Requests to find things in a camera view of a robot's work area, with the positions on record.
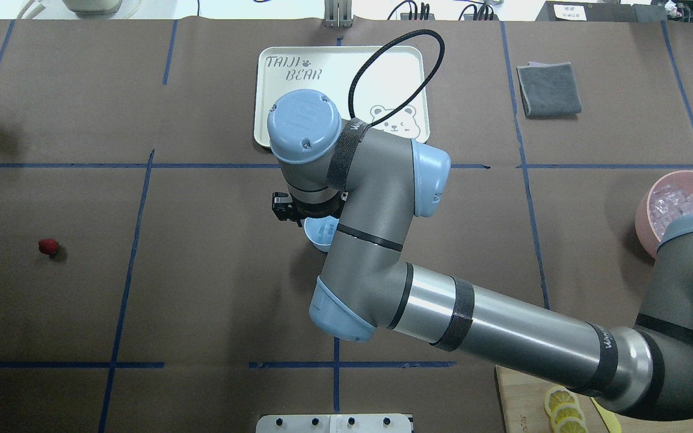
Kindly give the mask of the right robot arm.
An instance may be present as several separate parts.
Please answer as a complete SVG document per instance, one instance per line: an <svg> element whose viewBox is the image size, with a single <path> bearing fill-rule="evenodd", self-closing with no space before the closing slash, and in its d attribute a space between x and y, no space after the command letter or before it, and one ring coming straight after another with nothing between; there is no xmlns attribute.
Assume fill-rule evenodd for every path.
<svg viewBox="0 0 693 433"><path fill-rule="evenodd" d="M415 217L437 209L450 156L343 120L320 91L272 105L271 150L288 194L280 220L338 217L311 320L350 342L376 329L470 352L646 421L693 419L693 214L665 232L633 327L607 329L401 260Z"/></svg>

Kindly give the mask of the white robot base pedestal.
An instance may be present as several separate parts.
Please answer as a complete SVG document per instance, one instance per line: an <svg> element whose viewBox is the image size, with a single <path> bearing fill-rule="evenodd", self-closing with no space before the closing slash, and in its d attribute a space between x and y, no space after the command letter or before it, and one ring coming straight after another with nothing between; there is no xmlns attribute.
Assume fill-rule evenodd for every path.
<svg viewBox="0 0 693 433"><path fill-rule="evenodd" d="M287 414L262 416L256 432L413 432L412 416L400 413Z"/></svg>

